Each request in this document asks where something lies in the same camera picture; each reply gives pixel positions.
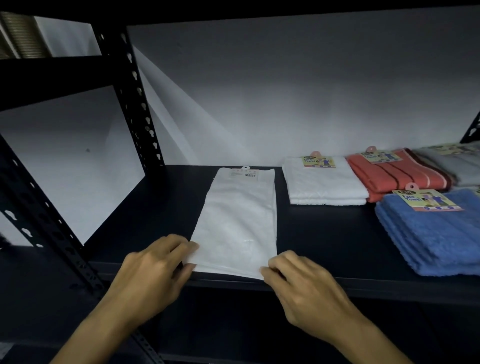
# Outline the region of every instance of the hand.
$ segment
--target hand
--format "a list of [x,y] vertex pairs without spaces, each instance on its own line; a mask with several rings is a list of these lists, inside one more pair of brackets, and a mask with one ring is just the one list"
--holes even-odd
[[312,336],[335,345],[352,325],[369,323],[332,275],[304,256],[283,252],[260,272],[275,291],[287,320]]
[[170,234],[125,257],[109,290],[90,316],[116,329],[133,331],[175,301],[194,264],[174,269],[198,244]]

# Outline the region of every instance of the gray towel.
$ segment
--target gray towel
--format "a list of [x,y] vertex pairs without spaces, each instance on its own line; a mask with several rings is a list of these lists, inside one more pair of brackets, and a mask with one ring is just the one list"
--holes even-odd
[[[465,144],[480,148],[480,142]],[[466,187],[480,184],[480,151],[474,153],[441,155],[434,149],[414,150],[423,160],[431,162],[455,177],[456,186]]]

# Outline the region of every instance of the red towel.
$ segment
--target red towel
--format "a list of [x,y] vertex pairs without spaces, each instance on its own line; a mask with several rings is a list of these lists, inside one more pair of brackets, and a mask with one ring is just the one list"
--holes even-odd
[[368,202],[377,202],[392,190],[403,190],[407,183],[414,182],[421,189],[442,190],[452,185],[452,180],[443,171],[421,161],[408,148],[393,151],[403,160],[372,164],[360,154],[352,154],[347,161],[358,178],[367,187]]

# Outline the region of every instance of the towel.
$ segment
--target towel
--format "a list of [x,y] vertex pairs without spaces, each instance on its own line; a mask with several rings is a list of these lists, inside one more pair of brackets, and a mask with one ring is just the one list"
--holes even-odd
[[407,263],[423,276],[480,275],[480,199],[471,190],[445,194],[464,211],[418,212],[387,195],[375,212]]
[[372,164],[360,154],[347,157],[348,163],[369,192],[368,202],[377,202],[392,190],[403,190],[407,183],[416,183],[420,189],[449,189],[450,177],[421,161],[408,148],[393,151],[402,158],[398,162]]
[[368,191],[344,157],[336,168],[305,167],[302,158],[285,158],[282,170],[292,205],[364,205]]
[[[480,142],[465,145],[480,148]],[[439,166],[453,175],[456,186],[466,187],[480,184],[480,152],[441,155],[429,148],[416,149],[414,152],[427,160],[429,164]]]
[[275,170],[254,178],[232,172],[218,170],[191,237],[200,248],[187,262],[197,271],[263,279],[259,268],[276,255]]

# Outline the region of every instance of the barcode label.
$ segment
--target barcode label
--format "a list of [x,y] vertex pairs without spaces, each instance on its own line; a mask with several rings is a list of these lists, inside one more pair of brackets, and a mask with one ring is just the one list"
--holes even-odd
[[232,170],[230,177],[256,181],[258,179],[258,173],[259,170]]

